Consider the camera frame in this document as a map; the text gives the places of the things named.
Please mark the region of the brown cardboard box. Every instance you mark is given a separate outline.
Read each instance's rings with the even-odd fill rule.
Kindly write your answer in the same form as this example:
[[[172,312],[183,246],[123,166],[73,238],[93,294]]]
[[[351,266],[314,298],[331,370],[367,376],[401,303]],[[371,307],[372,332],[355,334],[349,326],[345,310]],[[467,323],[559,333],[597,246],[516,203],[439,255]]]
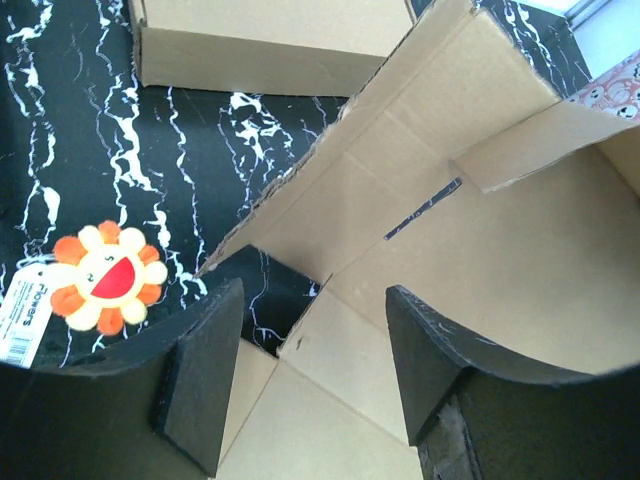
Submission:
[[[244,386],[255,400],[221,478],[426,479],[394,366],[392,286],[541,362],[639,368],[639,121],[570,97],[489,9],[424,10],[204,264],[252,246],[320,286]]]
[[[128,4],[140,82],[349,97],[415,23],[402,0],[144,0]]]

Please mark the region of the closed brown cardboard box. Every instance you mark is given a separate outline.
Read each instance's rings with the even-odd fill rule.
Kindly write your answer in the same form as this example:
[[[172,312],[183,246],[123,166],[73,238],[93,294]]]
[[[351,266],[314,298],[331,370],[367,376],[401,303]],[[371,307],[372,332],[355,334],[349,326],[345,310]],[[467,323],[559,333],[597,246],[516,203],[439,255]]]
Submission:
[[[144,0],[128,4],[140,82],[349,97],[415,23],[402,0]]]

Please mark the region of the pink patterned mug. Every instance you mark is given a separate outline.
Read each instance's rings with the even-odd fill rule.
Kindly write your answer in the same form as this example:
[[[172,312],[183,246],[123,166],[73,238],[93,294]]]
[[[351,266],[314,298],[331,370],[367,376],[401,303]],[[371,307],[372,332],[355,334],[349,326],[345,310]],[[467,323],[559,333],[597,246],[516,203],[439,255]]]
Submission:
[[[639,52],[574,93],[569,102],[639,121]]]

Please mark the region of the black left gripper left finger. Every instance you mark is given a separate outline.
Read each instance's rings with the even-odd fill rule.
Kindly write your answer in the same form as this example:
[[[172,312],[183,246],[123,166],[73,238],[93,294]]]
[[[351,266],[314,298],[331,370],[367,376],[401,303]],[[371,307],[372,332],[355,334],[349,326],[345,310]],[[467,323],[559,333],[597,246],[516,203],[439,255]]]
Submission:
[[[1,368],[5,479],[212,479],[244,315],[233,279],[64,368]]]

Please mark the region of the orange sunflower plush toy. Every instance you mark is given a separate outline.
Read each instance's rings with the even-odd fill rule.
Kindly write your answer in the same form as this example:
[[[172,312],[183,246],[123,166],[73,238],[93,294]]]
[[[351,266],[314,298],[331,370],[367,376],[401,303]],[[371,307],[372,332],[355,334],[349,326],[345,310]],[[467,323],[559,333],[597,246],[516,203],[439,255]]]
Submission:
[[[115,336],[143,323],[168,278],[158,249],[143,232],[111,220],[60,238],[53,255],[52,311],[74,331]]]

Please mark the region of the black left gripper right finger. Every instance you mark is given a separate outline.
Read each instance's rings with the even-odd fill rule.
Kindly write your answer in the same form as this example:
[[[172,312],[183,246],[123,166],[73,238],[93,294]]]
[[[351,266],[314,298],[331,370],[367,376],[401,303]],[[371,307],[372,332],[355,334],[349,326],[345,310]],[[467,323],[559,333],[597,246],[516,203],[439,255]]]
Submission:
[[[639,368],[586,374],[505,348],[408,289],[385,311],[409,444],[426,479],[635,479]]]

